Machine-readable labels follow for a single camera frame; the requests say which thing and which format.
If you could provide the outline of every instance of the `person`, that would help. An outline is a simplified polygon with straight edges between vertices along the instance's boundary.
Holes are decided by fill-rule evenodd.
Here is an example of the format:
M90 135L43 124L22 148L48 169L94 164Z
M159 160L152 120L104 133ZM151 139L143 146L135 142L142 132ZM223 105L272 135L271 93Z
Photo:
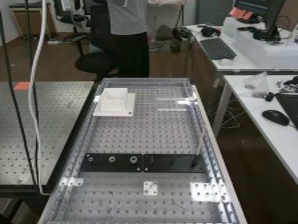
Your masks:
M119 73L150 77L148 0L107 0Z

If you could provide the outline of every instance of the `keyboard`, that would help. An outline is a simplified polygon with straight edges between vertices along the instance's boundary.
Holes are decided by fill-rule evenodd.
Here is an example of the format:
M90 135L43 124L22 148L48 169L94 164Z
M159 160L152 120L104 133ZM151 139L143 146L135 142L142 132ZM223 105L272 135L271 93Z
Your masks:
M233 59L237 56L221 38L203 40L201 45L212 60Z
M293 124L298 129L298 95L277 94L277 100L283 105Z

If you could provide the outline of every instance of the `clear acrylic enclosure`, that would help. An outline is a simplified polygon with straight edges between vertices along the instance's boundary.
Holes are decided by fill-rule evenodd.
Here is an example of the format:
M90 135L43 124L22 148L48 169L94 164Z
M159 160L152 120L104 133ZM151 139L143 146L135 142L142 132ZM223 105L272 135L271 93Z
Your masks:
M240 223L190 80L106 79L98 95L104 88L136 93L135 115L94 117L95 102L41 223ZM144 163L136 172L86 172L99 153L199 155L204 169L147 172Z

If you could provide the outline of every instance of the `office chair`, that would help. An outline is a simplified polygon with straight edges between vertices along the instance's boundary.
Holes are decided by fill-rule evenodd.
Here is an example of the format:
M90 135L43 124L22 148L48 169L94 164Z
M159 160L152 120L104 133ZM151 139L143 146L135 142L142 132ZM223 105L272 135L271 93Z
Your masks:
M80 0L54 0L55 3L55 12L56 12L56 19L62 23L67 23L74 25L74 33L72 35L64 38L66 40L74 41L74 38L86 35L86 33L78 32L78 27L83 27L83 22L88 21L88 17L84 15L79 15L74 13L74 9L71 7L72 3L75 5L75 10L78 11L82 8L82 1ZM78 47L80 52L83 53L82 44L78 42Z
M84 72L96 73L98 80L102 80L111 77L110 74L118 66L107 2L91 6L91 44L99 48L98 52L82 54L75 66Z

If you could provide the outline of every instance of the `black mounting plate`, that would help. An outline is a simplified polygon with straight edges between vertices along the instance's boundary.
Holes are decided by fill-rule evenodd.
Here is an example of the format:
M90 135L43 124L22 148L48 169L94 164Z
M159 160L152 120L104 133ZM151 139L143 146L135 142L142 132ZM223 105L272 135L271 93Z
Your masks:
M147 154L144 155L147 173L205 173L201 155Z
M132 158L138 158L136 163L131 162ZM87 153L82 164L82 171L127 173L143 172L143 155Z

